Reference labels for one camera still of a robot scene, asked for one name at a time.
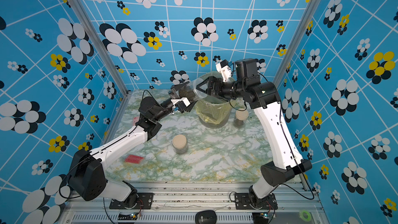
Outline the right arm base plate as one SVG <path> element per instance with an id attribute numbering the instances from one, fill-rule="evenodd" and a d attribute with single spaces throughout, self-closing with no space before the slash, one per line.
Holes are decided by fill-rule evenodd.
<path id="1" fill-rule="evenodd" d="M 256 197 L 254 193 L 234 193 L 235 207 L 237 210 L 276 210 L 278 205 L 275 195 L 269 194 L 263 199 Z"/>

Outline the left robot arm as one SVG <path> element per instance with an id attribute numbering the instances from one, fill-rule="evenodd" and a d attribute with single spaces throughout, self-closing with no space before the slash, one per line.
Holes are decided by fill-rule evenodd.
<path id="1" fill-rule="evenodd" d="M 138 109 L 140 117 L 133 127 L 98 148 L 77 151 L 66 175 L 66 183 L 85 201 L 109 198 L 123 203 L 126 208 L 133 208 L 138 201 L 136 188 L 126 181 L 107 179 L 105 170 L 134 147 L 155 137 L 161 128 L 161 119 L 174 112 L 190 112 L 197 101 L 193 82 L 173 85 L 169 96 L 162 103 L 152 95 L 143 97 Z"/>

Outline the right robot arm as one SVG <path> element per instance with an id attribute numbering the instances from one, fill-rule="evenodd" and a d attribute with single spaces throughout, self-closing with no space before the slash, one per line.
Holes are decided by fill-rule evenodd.
<path id="1" fill-rule="evenodd" d="M 224 100 L 241 97 L 254 110 L 264 128 L 273 160 L 261 167 L 261 177 L 248 193 L 253 208 L 271 203 L 273 191 L 281 184 L 312 168 L 296 149 L 283 117 L 282 100 L 272 82 L 261 82 L 255 59 L 238 60 L 232 70 L 228 61 L 217 64 L 221 77 L 197 79 L 194 89 Z"/>

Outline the clear plastic tea jar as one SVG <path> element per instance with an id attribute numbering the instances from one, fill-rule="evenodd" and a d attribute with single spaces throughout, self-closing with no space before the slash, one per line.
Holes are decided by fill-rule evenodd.
<path id="1" fill-rule="evenodd" d="M 193 81 L 189 81 L 191 83 L 192 91 L 178 91 L 179 95 L 182 97 L 187 97 L 190 102 L 196 102 L 200 99 L 204 99 L 205 97 L 199 97 L 198 95 L 198 82 L 203 80 L 202 78 L 198 78 Z"/>

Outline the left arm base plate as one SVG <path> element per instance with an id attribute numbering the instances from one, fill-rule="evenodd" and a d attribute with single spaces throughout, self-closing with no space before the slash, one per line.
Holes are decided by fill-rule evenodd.
<path id="1" fill-rule="evenodd" d="M 110 209 L 151 209 L 154 193 L 137 193 L 128 197 L 125 201 L 112 199 L 109 205 Z"/>

